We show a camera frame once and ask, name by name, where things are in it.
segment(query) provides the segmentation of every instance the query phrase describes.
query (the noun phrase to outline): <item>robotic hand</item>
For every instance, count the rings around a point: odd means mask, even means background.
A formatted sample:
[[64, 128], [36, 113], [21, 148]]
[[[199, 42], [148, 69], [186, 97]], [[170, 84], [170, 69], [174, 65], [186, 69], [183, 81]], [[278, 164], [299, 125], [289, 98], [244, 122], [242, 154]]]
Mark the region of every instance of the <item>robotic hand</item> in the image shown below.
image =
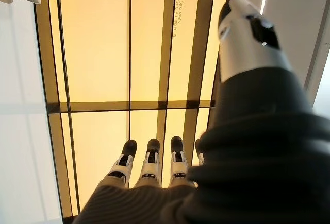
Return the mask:
[[216, 115], [188, 171], [199, 187], [164, 223], [330, 223], [330, 121], [313, 115], [273, 24], [230, 0], [219, 37]]

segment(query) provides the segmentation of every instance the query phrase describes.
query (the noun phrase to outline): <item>glass panel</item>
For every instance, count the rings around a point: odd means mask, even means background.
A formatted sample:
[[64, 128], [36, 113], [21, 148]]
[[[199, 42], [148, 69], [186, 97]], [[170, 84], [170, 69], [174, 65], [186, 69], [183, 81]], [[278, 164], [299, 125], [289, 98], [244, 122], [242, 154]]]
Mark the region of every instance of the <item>glass panel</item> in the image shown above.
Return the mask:
[[[200, 138], [201, 135], [206, 131], [209, 112], [210, 112], [209, 108], [200, 108], [198, 110], [195, 140]], [[192, 154], [192, 166], [198, 166], [198, 156], [196, 153], [195, 146], [194, 146], [194, 152]]]
[[197, 0], [176, 0], [169, 100], [186, 100]]
[[63, 129], [63, 138], [64, 138], [65, 158], [67, 160], [67, 170], [68, 170], [70, 198], [71, 198], [71, 208], [72, 208], [72, 214], [77, 215], [78, 214], [78, 207], [77, 207], [76, 187], [75, 187], [74, 173], [73, 173], [73, 161], [72, 161], [71, 138], [70, 138], [68, 114], [67, 113], [62, 113], [61, 118], [62, 118], [62, 129]]
[[127, 0], [61, 0], [71, 102], [127, 101]]
[[221, 8], [225, 2], [226, 0], [213, 0], [202, 81], [201, 100], [210, 100], [212, 95], [213, 81], [215, 78], [216, 63], [219, 51], [218, 21]]
[[60, 28], [59, 28], [58, 11], [57, 11], [57, 0], [49, 0], [49, 10], [50, 10], [50, 15], [51, 15], [53, 49], [54, 49], [54, 57], [55, 57], [58, 95], [59, 95], [60, 102], [66, 102], [67, 96], [65, 95], [64, 72], [63, 72], [63, 62], [62, 62]]
[[175, 135], [183, 137], [185, 124], [185, 109], [167, 110], [166, 128], [165, 128], [165, 145], [163, 156], [162, 171], [162, 187], [168, 187], [171, 174], [171, 139]]
[[72, 114], [78, 192], [82, 209], [126, 142], [127, 112]]
[[130, 188], [134, 187], [139, 179], [148, 141], [156, 138], [157, 113], [157, 110], [131, 111], [130, 113], [130, 137], [138, 144], [130, 175]]
[[158, 100], [164, 0], [132, 0], [131, 100]]

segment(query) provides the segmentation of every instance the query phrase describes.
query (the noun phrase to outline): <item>ribbed fabric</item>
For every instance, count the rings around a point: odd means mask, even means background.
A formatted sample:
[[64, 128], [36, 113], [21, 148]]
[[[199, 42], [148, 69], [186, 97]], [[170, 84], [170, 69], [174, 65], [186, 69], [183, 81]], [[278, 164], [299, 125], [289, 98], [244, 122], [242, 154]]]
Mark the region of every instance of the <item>ribbed fabric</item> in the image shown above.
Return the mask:
[[82, 223], [160, 223], [159, 214], [169, 202], [186, 197], [195, 188], [142, 186], [123, 189], [99, 187], [91, 196], [74, 224]]

